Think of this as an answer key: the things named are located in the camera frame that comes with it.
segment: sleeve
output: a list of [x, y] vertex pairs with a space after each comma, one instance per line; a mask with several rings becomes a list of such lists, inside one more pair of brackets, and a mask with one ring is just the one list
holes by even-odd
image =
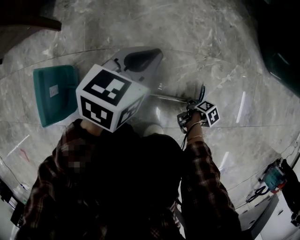
[[204, 142], [195, 142], [187, 146], [185, 154], [181, 209], [186, 239], [238, 238], [238, 214], [220, 182], [209, 147]]
[[25, 205], [23, 225], [17, 240], [54, 239], [51, 234], [55, 226], [56, 167], [52, 157], [48, 157], [39, 167], [38, 177]]
[[60, 203], [68, 195], [70, 170], [80, 171], [76, 168], [76, 163], [85, 156], [82, 153], [82, 149], [86, 149], [84, 145], [85, 141], [78, 136], [74, 124], [71, 124], [52, 155], [38, 169], [37, 180], [25, 205], [23, 225], [16, 236], [17, 240], [57, 239], [61, 228], [58, 216], [64, 211], [60, 208]]

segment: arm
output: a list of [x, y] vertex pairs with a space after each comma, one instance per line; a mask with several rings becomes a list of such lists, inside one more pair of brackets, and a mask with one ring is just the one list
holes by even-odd
[[72, 123], [66, 129], [52, 156], [48, 157], [38, 169], [38, 177], [26, 203], [23, 226], [17, 234], [17, 240], [57, 239], [61, 237], [64, 229], [69, 232], [68, 225], [74, 228], [68, 237], [72, 238], [71, 235], [76, 230], [80, 231], [71, 224], [72, 218], [76, 218], [76, 216], [72, 217], [72, 214], [80, 215], [80, 210], [68, 209], [74, 206], [72, 200], [77, 201], [69, 197], [72, 193], [70, 186], [74, 183], [71, 177], [75, 176], [72, 172], [81, 172], [76, 169], [76, 164], [72, 165], [72, 163], [88, 160], [88, 153], [93, 144], [82, 139], [83, 136], [79, 136], [78, 133], [82, 128], [89, 134], [99, 136], [102, 129], [88, 121], [75, 122], [77, 122], [76, 126]]
[[[187, 128], [200, 120], [195, 112]], [[228, 193], [220, 182], [220, 172], [212, 161], [211, 151], [204, 143], [200, 124], [187, 136], [184, 173], [181, 183], [182, 215], [186, 224], [186, 238], [223, 239], [237, 237], [240, 232], [238, 214]]]

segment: label sticker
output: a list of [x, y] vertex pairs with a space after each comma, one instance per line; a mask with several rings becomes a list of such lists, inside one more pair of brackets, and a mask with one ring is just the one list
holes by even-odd
[[49, 88], [49, 92], [50, 92], [50, 97], [52, 98], [53, 96], [58, 94], [58, 85], [54, 85], [52, 87]]

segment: hand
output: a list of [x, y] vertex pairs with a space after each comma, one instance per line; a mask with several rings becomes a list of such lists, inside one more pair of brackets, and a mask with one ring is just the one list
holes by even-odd
[[103, 130], [103, 128], [99, 127], [98, 125], [96, 125], [86, 119], [83, 119], [81, 121], [80, 126], [94, 136], [100, 136], [100, 134], [102, 133], [102, 130]]

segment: teal dustpan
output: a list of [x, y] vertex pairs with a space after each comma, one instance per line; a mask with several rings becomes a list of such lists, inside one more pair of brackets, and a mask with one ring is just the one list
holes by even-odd
[[43, 127], [62, 121], [76, 111], [75, 90], [79, 81], [73, 66], [35, 69], [33, 82], [38, 114]]

